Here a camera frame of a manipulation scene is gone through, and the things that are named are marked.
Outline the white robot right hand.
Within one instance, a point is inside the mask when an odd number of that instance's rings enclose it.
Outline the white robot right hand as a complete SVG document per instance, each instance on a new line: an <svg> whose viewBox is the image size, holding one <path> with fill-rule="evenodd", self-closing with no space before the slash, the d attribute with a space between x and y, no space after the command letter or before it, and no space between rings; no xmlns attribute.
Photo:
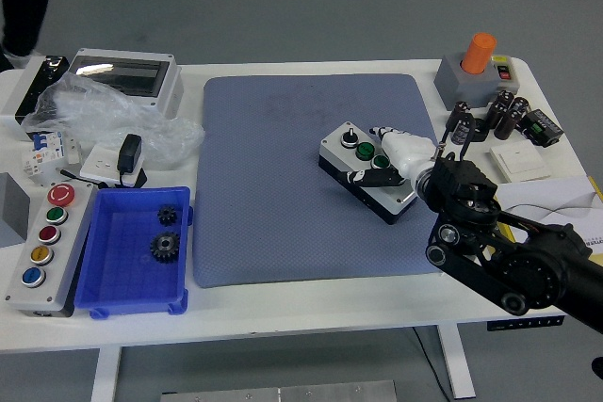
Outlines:
<svg viewBox="0 0 603 402"><path fill-rule="evenodd" d="M408 181L418 191L419 183L429 179L434 166L436 147L432 140L389 126L373 127L369 132L380 139L392 168L339 171L335 179L361 187L398 186Z"/></svg>

